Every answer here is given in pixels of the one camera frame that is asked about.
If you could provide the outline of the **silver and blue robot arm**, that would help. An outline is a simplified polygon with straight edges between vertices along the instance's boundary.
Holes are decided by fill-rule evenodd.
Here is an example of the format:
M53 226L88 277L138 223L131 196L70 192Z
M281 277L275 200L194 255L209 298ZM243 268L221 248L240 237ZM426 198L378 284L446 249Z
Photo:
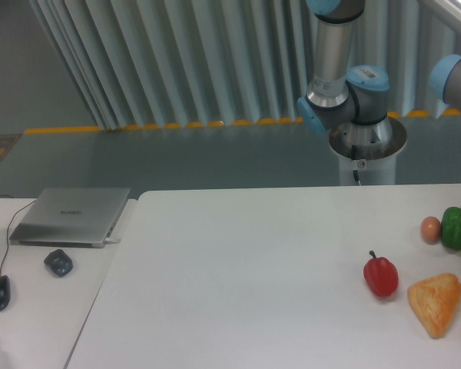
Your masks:
M406 145L407 133L388 117L388 74L374 65L347 70L353 25L365 2L306 1L319 24L313 80L297 108L312 132L328 132L341 185L394 185L396 156ZM461 1L420 3L461 34ZM438 61L429 86L440 101L461 111L461 56Z

